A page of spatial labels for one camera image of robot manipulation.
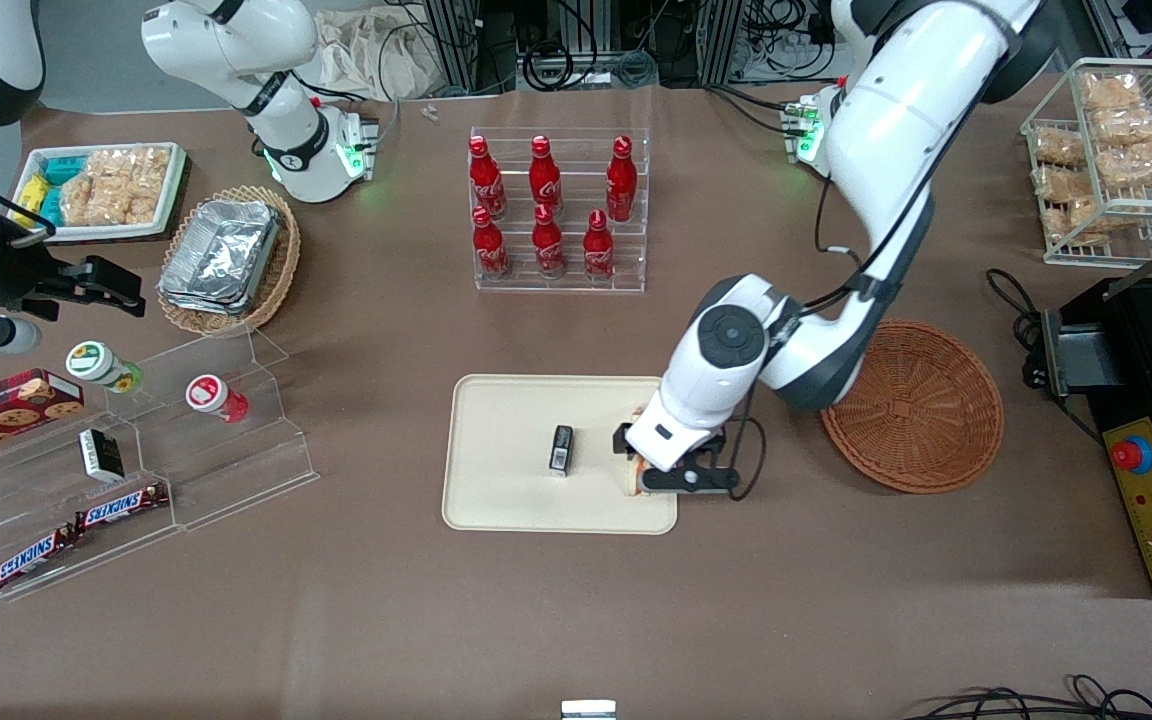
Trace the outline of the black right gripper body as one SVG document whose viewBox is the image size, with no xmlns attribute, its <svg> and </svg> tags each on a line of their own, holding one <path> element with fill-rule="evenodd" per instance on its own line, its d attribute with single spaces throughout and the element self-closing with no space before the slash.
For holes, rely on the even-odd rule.
<svg viewBox="0 0 1152 720">
<path fill-rule="evenodd" d="M 14 222 L 0 222 L 0 309 L 12 313 L 32 314 L 44 323 L 59 318 L 59 302 L 51 300 L 46 288 L 60 275 L 65 263 L 54 258 L 44 243 L 12 247 L 26 232 Z"/>
</svg>

